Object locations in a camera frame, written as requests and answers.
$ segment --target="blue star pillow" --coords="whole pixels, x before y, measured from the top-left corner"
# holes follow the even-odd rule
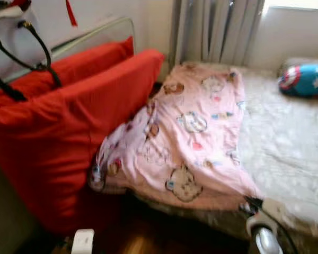
[[[318,97],[318,65],[288,68],[278,80],[282,93],[299,97]]]

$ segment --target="gray curtain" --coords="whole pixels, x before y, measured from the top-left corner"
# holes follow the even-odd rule
[[[245,65],[264,0],[176,0],[171,66],[183,61]]]

